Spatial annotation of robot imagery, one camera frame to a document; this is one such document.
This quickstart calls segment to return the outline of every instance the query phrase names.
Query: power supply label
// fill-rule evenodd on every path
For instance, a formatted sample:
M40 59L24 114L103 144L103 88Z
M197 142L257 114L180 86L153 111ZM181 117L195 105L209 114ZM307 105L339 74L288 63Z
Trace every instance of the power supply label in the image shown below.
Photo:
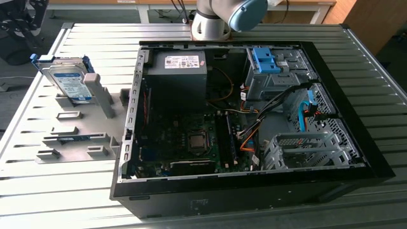
M199 68L199 56L167 56L164 68Z
M87 101L92 98L88 87L84 85L79 73L55 73L57 85L65 92L67 96L76 101Z

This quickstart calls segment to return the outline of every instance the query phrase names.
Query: aluminum work surface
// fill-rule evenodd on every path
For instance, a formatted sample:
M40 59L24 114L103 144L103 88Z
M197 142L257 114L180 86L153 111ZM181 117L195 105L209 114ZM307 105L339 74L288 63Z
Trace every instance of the aluminum work surface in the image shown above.
M140 221L108 198L113 160L35 163L37 146L29 145L44 135L35 131L55 124L40 118L60 111L48 96L53 88L37 74L0 142L1 228L407 228L406 97L352 33L337 25L263 24L233 39L315 42L396 177L321 205ZM113 93L131 87L140 40L189 40L189 27L75 24L61 30L52 51L85 53Z

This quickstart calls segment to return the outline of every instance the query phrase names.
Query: open computer tower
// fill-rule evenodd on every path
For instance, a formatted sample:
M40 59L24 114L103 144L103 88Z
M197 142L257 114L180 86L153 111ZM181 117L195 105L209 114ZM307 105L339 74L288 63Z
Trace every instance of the open computer tower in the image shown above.
M394 177L311 42L141 42L111 199L140 218L315 204Z

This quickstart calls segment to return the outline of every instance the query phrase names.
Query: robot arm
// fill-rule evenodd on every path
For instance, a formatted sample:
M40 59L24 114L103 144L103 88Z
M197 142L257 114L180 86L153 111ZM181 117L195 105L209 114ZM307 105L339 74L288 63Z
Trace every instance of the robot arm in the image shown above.
M11 37L25 38L32 48L41 45L36 36L41 30L48 2L49 0L0 0L0 29ZM27 3L35 10L35 16L28 13Z
M251 30L267 13L267 0L199 0L192 23L193 39L201 41L225 40L231 28Z

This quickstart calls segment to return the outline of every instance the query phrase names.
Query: ram slot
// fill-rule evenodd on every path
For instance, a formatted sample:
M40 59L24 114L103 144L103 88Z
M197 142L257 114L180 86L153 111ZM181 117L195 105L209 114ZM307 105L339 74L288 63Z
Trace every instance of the ram slot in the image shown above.
M216 137L219 146L220 165L224 168L232 167L236 162L236 144L231 131L231 118L225 113L215 115Z

